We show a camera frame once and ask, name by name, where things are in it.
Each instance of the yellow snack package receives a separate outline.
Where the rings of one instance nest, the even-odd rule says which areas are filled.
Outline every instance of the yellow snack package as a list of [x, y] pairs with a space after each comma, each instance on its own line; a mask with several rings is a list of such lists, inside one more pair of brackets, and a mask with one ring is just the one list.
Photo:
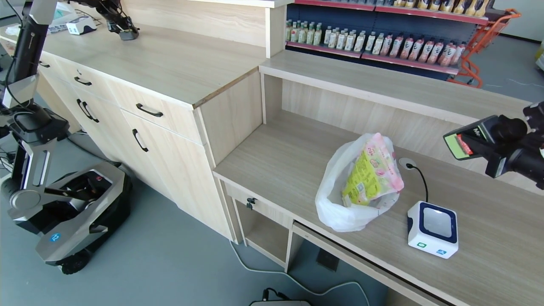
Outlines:
[[342, 192], [344, 205], [368, 205], [382, 195], [402, 190], [404, 182], [395, 171], [394, 163], [383, 137], [376, 133], [355, 161]]

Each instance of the logo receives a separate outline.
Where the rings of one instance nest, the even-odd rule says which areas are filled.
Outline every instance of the logo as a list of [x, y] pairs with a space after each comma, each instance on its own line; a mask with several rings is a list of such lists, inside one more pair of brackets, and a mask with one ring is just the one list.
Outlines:
[[60, 233], [59, 232], [56, 232], [55, 234], [51, 235], [51, 238], [49, 238], [49, 240], [51, 240], [51, 242], [55, 242], [57, 240], [60, 239]]
[[473, 129], [474, 133], [476, 134], [476, 136], [478, 136], [478, 138], [481, 138], [481, 133], [480, 133], [480, 129], [479, 128], [474, 128]]

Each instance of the cabinet door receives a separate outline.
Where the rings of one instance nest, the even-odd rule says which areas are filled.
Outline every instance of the cabinet door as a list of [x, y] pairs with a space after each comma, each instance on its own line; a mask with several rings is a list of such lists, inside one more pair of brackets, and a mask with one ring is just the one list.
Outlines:
[[62, 99], [64, 105], [77, 119], [81, 127], [89, 134], [102, 153], [104, 153], [108, 159], [118, 161], [119, 159], [116, 155], [112, 154], [111, 150], [108, 150], [110, 148], [110, 141], [104, 138], [98, 123], [92, 120], [87, 113], [84, 108], [84, 101], [81, 100], [71, 85], [55, 77], [50, 77], [47, 80], [57, 95]]
[[204, 147], [124, 110], [123, 115], [176, 205], [231, 240]]
[[38, 87], [36, 88], [42, 99], [47, 103], [47, 107], [55, 112], [55, 114], [68, 120], [70, 124], [70, 133], [75, 133], [81, 130], [81, 126], [72, 112], [64, 105], [63, 99], [57, 94], [55, 88], [51, 86], [50, 80], [54, 76], [48, 74], [46, 68], [38, 67], [40, 76], [38, 78]]
[[108, 142], [108, 147], [103, 150], [110, 152], [115, 160], [121, 161], [141, 181], [172, 199], [158, 172], [151, 164], [147, 152], [137, 145], [132, 129], [123, 117], [121, 109], [86, 91], [76, 90], [76, 92], [81, 100], [87, 102], [87, 109], [92, 117], [99, 121], [96, 125], [100, 139]]

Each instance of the black drawer handle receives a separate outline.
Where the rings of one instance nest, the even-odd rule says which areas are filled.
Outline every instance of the black drawer handle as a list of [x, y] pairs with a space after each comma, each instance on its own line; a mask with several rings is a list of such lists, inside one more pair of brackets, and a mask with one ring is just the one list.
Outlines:
[[81, 84], [83, 84], [83, 85], [85, 85], [85, 86], [91, 86], [91, 85], [92, 85], [91, 82], [82, 82], [82, 81], [80, 81], [80, 78], [79, 78], [79, 77], [74, 77], [73, 79], [75, 79], [76, 82], [81, 83]]
[[83, 101], [83, 102], [82, 102], [82, 105], [83, 105], [83, 108], [85, 108], [85, 110], [87, 111], [87, 113], [89, 113], [89, 118], [90, 118], [92, 121], [94, 121], [94, 122], [96, 122], [96, 123], [99, 123], [100, 121], [99, 121], [98, 119], [94, 118], [94, 117], [91, 115], [91, 112], [89, 112], [89, 110], [87, 109], [87, 105], [88, 105], [87, 102]]
[[132, 130], [132, 135], [134, 135], [134, 139], [136, 139], [136, 142], [138, 143], [138, 145], [140, 146], [140, 148], [141, 148], [144, 152], [149, 151], [148, 148], [144, 148], [143, 146], [141, 146], [141, 143], [140, 143], [140, 141], [138, 140], [138, 138], [136, 137], [136, 134], [138, 134], [138, 130], [133, 129], [133, 130]]
[[136, 104], [136, 108], [141, 110], [144, 113], [148, 113], [149, 115], [155, 116], [155, 117], [162, 117], [164, 114], [162, 112], [152, 113], [150, 111], [146, 111], [144, 109], [144, 106], [141, 103]]
[[83, 103], [83, 102], [82, 102], [80, 99], [77, 99], [76, 101], [77, 101], [77, 105], [79, 106], [79, 108], [81, 109], [81, 111], [83, 112], [83, 114], [84, 114], [87, 118], [89, 118], [89, 119], [92, 120], [91, 115], [87, 113], [87, 111], [85, 110], [85, 108], [83, 108], [83, 106], [82, 106], [82, 103]]

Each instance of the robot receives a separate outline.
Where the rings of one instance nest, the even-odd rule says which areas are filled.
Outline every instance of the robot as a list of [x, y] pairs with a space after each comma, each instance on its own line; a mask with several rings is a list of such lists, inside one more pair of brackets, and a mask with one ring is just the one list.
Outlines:
[[493, 115], [447, 133], [444, 140], [459, 161], [485, 158], [485, 174], [494, 179], [513, 171], [544, 189], [544, 101], [527, 106], [523, 114], [527, 123]]
[[[139, 32], [120, 0], [76, 1], [96, 8], [110, 32], [133, 40]], [[36, 251], [64, 274], [83, 269], [91, 256], [130, 215], [132, 183], [108, 162], [66, 174], [46, 186], [50, 159], [67, 137], [67, 120], [34, 103], [38, 64], [56, 0], [26, 1], [14, 60], [0, 106], [0, 136], [18, 143], [13, 172], [2, 182], [0, 199], [20, 227], [41, 236]]]

